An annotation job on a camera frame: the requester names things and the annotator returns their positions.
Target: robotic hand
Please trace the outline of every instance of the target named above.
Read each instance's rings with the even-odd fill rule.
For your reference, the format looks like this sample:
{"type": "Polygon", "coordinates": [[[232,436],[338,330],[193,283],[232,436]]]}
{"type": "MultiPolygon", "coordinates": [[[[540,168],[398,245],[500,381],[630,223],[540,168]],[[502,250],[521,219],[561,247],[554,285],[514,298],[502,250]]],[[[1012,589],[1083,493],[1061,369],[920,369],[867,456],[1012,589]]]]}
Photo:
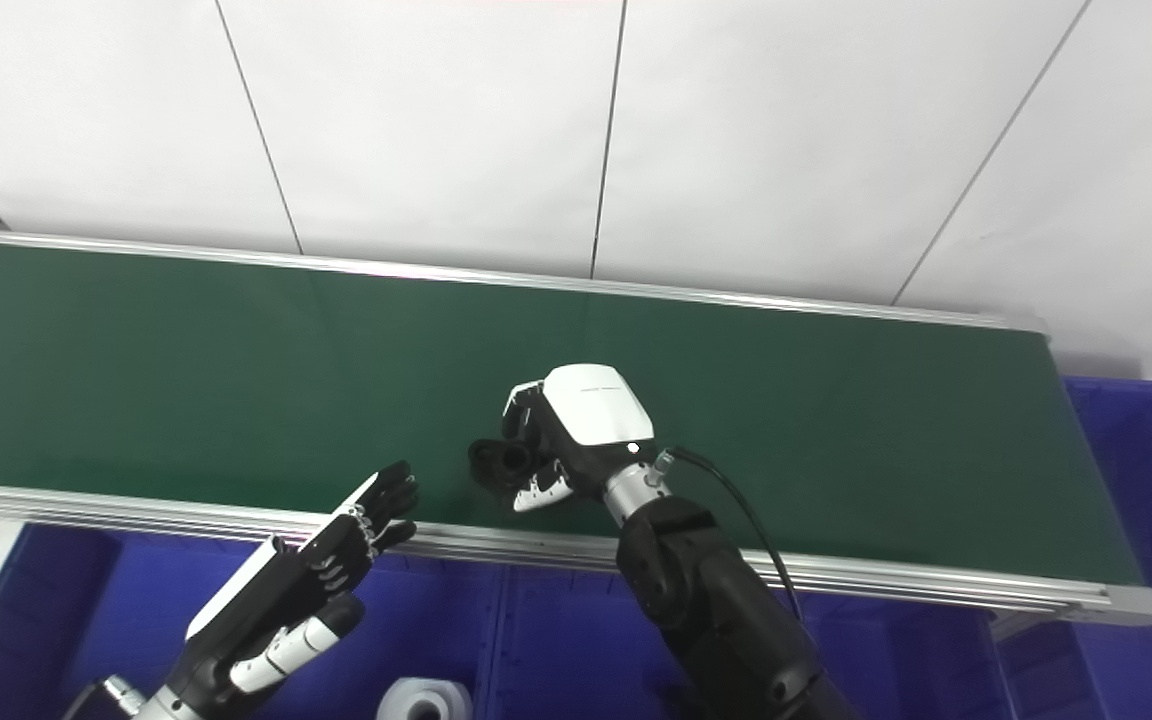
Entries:
{"type": "Polygon", "coordinates": [[[353,593],[388,547],[416,533],[396,521],[416,506],[407,462],[372,473],[297,550],[271,536],[195,616],[184,651],[145,702],[116,675],[104,689],[137,720],[229,720],[247,717],[288,675],[357,626],[364,606],[353,593]]]}
{"type": "Polygon", "coordinates": [[[513,388],[502,434],[470,446],[473,478],[515,511],[568,497],[602,501],[621,525],[617,569],[710,711],[723,720],[855,717],[806,630],[713,515],[669,493],[669,456],[658,461],[652,419],[616,370],[563,365],[513,388]]]}

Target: white tape roll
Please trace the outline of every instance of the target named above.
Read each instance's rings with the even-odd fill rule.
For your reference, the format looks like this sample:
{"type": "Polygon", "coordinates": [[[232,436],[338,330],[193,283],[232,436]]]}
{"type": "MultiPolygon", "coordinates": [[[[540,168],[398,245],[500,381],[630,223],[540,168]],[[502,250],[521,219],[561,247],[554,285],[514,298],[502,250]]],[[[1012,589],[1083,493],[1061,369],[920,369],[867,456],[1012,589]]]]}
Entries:
{"type": "Polygon", "coordinates": [[[465,685],[433,679],[399,679],[376,711],[376,720],[470,720],[471,715],[465,685]]]}

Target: black object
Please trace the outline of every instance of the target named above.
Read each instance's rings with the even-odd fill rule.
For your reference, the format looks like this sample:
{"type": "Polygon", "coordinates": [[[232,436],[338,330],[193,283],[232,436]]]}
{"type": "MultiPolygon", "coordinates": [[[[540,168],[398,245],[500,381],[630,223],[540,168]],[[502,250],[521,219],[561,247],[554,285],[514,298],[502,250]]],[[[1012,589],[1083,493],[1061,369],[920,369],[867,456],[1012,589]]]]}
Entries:
{"type": "Polygon", "coordinates": [[[670,447],[667,452],[669,455],[691,462],[696,468],[713,475],[727,488],[727,492],[732,493],[733,500],[736,500],[736,505],[745,513],[745,518],[749,518],[749,524],[755,525],[755,535],[763,543],[763,550],[767,551],[768,555],[772,555],[772,564],[776,566],[776,575],[780,575],[781,584],[785,585],[785,592],[790,597],[790,609],[794,611],[794,616],[802,620],[803,609],[799,608],[799,598],[794,592],[794,579],[790,579],[790,571],[785,569],[785,561],[781,560],[781,551],[776,550],[776,545],[772,543],[772,538],[767,535],[767,528],[764,528],[763,521],[758,520],[758,511],[755,511],[755,507],[745,500],[745,493],[742,493],[740,487],[736,487],[736,483],[733,483],[727,475],[723,475],[722,470],[719,470],[707,457],[696,455],[695,452],[688,450],[687,447],[682,446],[670,447]]]}
{"type": "Polygon", "coordinates": [[[621,528],[616,566],[714,714],[856,717],[806,630],[704,507],[681,497],[641,507],[621,528]]]}

